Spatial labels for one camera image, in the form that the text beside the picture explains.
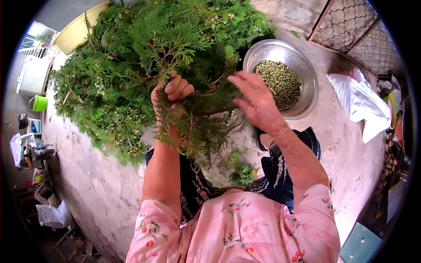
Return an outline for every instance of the yellow basin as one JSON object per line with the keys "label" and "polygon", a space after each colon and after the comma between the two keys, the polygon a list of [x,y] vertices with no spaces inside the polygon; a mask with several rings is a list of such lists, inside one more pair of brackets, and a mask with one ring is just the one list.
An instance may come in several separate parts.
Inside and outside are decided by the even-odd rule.
{"label": "yellow basin", "polygon": [[[92,26],[96,25],[99,13],[107,9],[109,3],[99,4],[86,11],[86,16]],[[86,42],[87,35],[88,29],[85,24],[85,13],[83,13],[60,32],[53,41],[53,45],[57,44],[64,54],[70,55],[76,49],[77,45]]]}

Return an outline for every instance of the green plate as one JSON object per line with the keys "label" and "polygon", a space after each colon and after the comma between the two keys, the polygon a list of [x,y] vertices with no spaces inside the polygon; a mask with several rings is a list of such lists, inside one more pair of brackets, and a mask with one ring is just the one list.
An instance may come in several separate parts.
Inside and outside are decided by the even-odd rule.
{"label": "green plate", "polygon": [[396,126],[396,119],[397,119],[397,108],[396,108],[396,101],[393,96],[393,93],[389,93],[388,96],[384,97],[383,100],[387,103],[387,106],[389,106],[391,112],[392,112],[392,121],[390,128],[393,130]]}

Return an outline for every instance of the dark patterned pants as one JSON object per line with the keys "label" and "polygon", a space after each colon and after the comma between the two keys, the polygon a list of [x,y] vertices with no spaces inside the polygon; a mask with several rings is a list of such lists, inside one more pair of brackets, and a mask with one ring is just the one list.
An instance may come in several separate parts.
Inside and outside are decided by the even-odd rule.
{"label": "dark patterned pants", "polygon": [[[311,127],[299,132],[293,130],[320,160],[320,144]],[[146,165],[152,158],[154,150],[145,154]],[[269,199],[277,201],[288,207],[293,213],[294,194],[292,181],[288,174],[284,157],[278,145],[272,143],[269,157],[262,157],[262,168],[265,176],[250,183],[246,191],[263,194]],[[203,175],[202,171],[195,171],[195,162],[180,155],[180,180],[181,180],[181,224],[189,222],[198,212],[202,203],[221,195],[221,190],[213,187]]]}

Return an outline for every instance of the stainless steel bowl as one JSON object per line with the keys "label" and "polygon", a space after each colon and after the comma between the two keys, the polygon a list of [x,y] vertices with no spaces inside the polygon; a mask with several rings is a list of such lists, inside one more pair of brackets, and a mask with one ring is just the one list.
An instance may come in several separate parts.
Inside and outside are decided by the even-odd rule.
{"label": "stainless steel bowl", "polygon": [[267,39],[257,42],[247,51],[243,70],[253,72],[263,60],[283,62],[294,71],[297,80],[302,84],[298,102],[291,109],[282,111],[284,120],[300,120],[310,114],[319,97],[319,83],[308,58],[290,44],[277,39]]}

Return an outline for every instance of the white box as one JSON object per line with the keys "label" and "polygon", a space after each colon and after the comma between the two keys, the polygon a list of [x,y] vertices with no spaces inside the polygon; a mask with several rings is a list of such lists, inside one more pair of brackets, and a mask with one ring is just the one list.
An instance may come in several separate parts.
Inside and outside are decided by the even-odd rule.
{"label": "white box", "polygon": [[29,55],[18,77],[16,93],[29,97],[43,96],[50,68],[51,63],[47,59]]}
{"label": "white box", "polygon": [[27,133],[34,133],[34,135],[41,135],[41,120],[28,118]]}

